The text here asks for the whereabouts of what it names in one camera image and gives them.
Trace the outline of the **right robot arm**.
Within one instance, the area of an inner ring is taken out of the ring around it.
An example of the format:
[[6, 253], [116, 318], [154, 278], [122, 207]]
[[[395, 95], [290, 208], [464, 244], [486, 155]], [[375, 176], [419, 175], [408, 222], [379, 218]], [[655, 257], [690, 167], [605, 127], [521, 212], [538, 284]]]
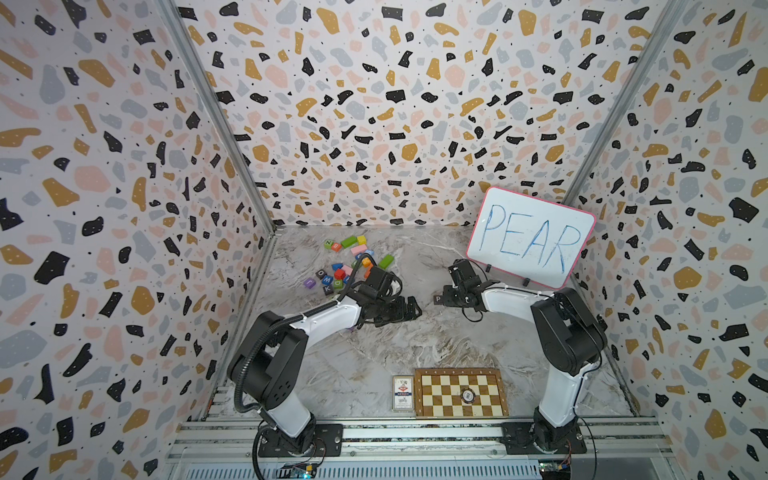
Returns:
[[578, 430], [577, 405], [587, 376], [602, 366], [605, 327], [570, 287], [544, 292], [510, 286], [478, 275], [468, 259], [455, 261], [448, 272], [451, 283], [434, 297], [437, 305], [505, 314], [535, 326], [549, 372], [529, 442], [542, 452], [556, 451]]

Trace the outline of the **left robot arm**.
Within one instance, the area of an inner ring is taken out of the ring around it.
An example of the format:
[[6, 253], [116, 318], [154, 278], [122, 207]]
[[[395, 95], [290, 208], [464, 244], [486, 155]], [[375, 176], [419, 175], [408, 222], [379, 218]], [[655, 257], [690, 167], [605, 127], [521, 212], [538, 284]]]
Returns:
[[227, 368], [234, 409], [240, 414], [256, 412], [301, 451], [316, 425], [316, 417], [294, 393], [307, 349], [343, 330], [383, 327], [422, 315], [415, 297], [403, 295], [396, 274], [377, 264], [362, 280], [356, 279], [357, 272], [354, 269], [348, 283], [318, 307], [292, 316], [259, 314]]

